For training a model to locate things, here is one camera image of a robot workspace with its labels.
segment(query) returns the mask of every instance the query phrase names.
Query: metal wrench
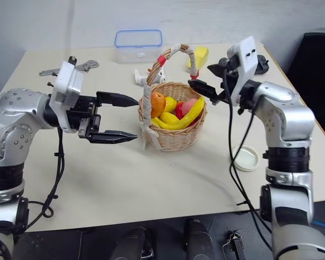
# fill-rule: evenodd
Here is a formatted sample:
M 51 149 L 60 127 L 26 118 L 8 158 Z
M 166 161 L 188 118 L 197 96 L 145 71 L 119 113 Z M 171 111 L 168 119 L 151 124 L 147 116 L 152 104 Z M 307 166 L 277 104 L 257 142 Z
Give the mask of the metal wrench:
M 87 61 L 81 65 L 78 65 L 75 67 L 75 69 L 83 71 L 83 72 L 89 72 L 90 69 L 97 68 L 99 66 L 99 63 L 97 61 Z M 39 73 L 40 76 L 49 76 L 49 75 L 57 75 L 59 73 L 60 69 L 49 69 L 49 70 L 43 70 Z

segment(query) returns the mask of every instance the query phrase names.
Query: yellow sponge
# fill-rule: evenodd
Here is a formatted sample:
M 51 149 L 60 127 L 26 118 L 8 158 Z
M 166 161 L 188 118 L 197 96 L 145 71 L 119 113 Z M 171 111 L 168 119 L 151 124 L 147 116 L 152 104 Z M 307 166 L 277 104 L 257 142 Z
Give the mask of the yellow sponge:
M 208 57 L 208 53 L 209 53 L 208 49 L 202 46 L 198 46 L 194 51 L 196 67 L 198 69 L 201 69 L 202 66 L 205 64 Z M 188 68 L 190 68 L 190 66 L 191 66 L 190 60 L 188 60 Z

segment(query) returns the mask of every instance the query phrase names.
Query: yellow banana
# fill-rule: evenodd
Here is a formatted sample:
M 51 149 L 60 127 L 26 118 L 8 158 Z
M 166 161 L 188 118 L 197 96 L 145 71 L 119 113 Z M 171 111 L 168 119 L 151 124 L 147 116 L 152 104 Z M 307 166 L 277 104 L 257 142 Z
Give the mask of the yellow banana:
M 158 122 L 154 118 L 152 118 L 152 124 L 160 128 Z
M 200 97 L 194 104 L 194 106 L 190 109 L 190 111 L 178 122 L 175 123 L 165 123 L 162 122 L 159 118 L 154 118 L 155 121 L 159 124 L 159 126 L 163 129 L 167 130 L 181 130 L 186 128 L 192 121 L 195 120 L 201 113 L 202 109 L 205 105 L 205 98 Z
M 159 119 L 164 122 L 164 123 L 175 123 L 178 122 L 179 119 L 174 115 L 169 112 L 163 112 Z

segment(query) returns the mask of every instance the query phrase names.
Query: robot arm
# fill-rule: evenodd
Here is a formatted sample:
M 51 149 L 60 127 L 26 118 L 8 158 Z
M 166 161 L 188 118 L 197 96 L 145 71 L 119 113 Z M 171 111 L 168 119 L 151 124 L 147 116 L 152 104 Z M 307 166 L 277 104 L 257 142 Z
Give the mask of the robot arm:
M 76 59 L 63 62 L 51 95 L 25 88 L 0 95 L 0 239 L 12 242 L 12 235 L 27 229 L 28 199 L 23 198 L 24 162 L 30 144 L 40 129 L 60 127 L 66 133 L 78 131 L 91 143 L 117 144 L 137 138 L 122 131 L 99 132 L 103 103 L 128 107 L 139 103 L 129 96 L 97 92 L 96 97 L 80 95 L 83 74 L 75 69 Z
M 325 259 L 325 237 L 310 227 L 313 219 L 313 173 L 309 169 L 312 111 L 292 90 L 270 82 L 251 80 L 257 66 L 253 37 L 235 44 L 228 58 L 208 66 L 215 76 L 226 73 L 233 106 L 242 114 L 251 110 L 264 124 L 268 150 L 266 180 L 261 190 L 262 218 L 272 224 L 274 259 Z M 224 92 L 217 95 L 206 82 L 189 80 L 197 92 L 229 103 Z

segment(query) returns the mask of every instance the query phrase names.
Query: white jar lid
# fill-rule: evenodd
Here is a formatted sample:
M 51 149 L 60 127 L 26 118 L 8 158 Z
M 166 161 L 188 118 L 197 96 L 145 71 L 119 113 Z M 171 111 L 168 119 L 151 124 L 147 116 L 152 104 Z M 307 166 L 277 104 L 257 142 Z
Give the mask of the white jar lid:
M 236 155 L 238 148 L 239 147 L 237 146 L 235 149 L 233 149 L 233 156 Z M 258 164 L 259 155 L 257 154 L 257 152 L 253 148 L 243 145 L 235 159 L 235 167 L 240 171 L 250 172 L 255 170 Z

